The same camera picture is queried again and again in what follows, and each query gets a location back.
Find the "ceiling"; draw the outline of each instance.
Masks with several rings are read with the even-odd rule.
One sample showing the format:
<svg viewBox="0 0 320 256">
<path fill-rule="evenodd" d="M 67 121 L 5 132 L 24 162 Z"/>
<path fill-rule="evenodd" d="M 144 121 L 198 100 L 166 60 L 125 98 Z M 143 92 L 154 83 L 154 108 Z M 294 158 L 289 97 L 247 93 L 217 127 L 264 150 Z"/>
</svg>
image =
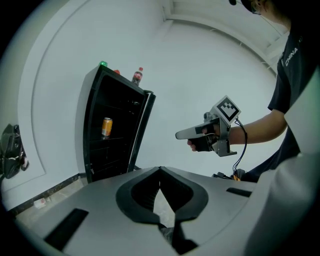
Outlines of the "ceiling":
<svg viewBox="0 0 320 256">
<path fill-rule="evenodd" d="M 189 21 L 222 31 L 245 44 L 277 73 L 277 63 L 289 35 L 288 30 L 260 15 L 253 15 L 237 0 L 159 0 L 167 20 Z"/>
</svg>

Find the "black t-shirt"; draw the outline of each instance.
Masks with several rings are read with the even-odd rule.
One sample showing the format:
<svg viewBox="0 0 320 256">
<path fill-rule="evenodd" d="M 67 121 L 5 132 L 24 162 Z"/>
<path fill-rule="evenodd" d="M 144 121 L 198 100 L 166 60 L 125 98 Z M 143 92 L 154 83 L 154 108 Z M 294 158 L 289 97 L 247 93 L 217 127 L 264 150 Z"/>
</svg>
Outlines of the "black t-shirt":
<svg viewBox="0 0 320 256">
<path fill-rule="evenodd" d="M 284 52 L 277 65 L 276 86 L 268 106 L 270 110 L 285 114 L 308 84 L 318 64 L 318 40 L 303 27 L 305 26 L 292 23 Z M 295 157 L 299 152 L 296 139 L 288 127 L 279 150 L 247 172 L 241 180 L 257 182 L 263 172 L 276 169 L 281 162 Z"/>
</svg>

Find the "floor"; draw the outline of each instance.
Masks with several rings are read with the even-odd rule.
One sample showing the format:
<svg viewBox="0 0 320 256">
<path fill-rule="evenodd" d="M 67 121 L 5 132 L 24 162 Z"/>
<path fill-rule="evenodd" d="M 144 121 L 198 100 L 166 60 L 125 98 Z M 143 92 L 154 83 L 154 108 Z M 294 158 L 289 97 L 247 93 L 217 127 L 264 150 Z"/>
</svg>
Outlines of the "floor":
<svg viewBox="0 0 320 256">
<path fill-rule="evenodd" d="M 46 203 L 43 208 L 37 209 L 35 206 L 32 206 L 18 214 L 16 219 L 31 229 L 34 223 L 36 223 L 43 214 L 83 188 L 86 183 L 87 181 L 84 179 L 77 179 L 75 182 L 52 194 L 49 198 L 46 198 Z M 167 228 L 171 228 L 175 225 L 175 213 L 170 208 L 161 190 L 159 190 L 155 198 L 153 212 L 159 215 L 160 222 Z"/>
</svg>

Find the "person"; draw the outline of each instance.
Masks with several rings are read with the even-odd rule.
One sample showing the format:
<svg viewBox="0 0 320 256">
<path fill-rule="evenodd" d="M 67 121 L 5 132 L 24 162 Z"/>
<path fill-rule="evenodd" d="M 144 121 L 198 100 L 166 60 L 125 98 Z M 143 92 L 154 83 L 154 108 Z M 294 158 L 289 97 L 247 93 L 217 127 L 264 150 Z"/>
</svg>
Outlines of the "person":
<svg viewBox="0 0 320 256">
<path fill-rule="evenodd" d="M 285 113 L 297 100 L 306 87 L 318 63 L 318 31 L 317 18 L 308 11 L 318 10 L 310 2 L 290 0 L 241 0 L 245 8 L 253 14 L 261 15 L 268 20 L 284 25 L 289 36 L 284 52 L 277 64 L 275 90 L 268 105 L 271 111 L 263 118 L 244 126 L 247 132 L 247 143 L 264 143 L 280 136 L 287 128 Z M 219 127 L 214 126 L 215 134 L 219 135 Z M 245 135 L 241 127 L 232 127 L 229 134 L 230 145 L 245 143 Z M 188 141 L 192 151 L 197 151 L 195 145 Z M 284 160 L 299 154 L 299 146 L 288 127 L 285 138 L 279 148 L 270 158 L 245 173 L 242 181 L 258 182 L 260 175 L 268 170 L 274 170 Z"/>
</svg>

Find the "orange can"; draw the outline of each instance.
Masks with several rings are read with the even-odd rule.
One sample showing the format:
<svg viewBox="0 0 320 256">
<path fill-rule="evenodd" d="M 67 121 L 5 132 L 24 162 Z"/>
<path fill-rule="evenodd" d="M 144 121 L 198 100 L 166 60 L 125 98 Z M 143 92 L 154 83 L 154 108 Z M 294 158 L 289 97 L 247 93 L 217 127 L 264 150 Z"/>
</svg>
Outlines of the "orange can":
<svg viewBox="0 0 320 256">
<path fill-rule="evenodd" d="M 104 139 L 109 139 L 110 134 L 111 134 L 111 128 L 112 128 L 113 121 L 111 118 L 105 118 L 103 120 L 102 124 L 102 136 Z"/>
</svg>

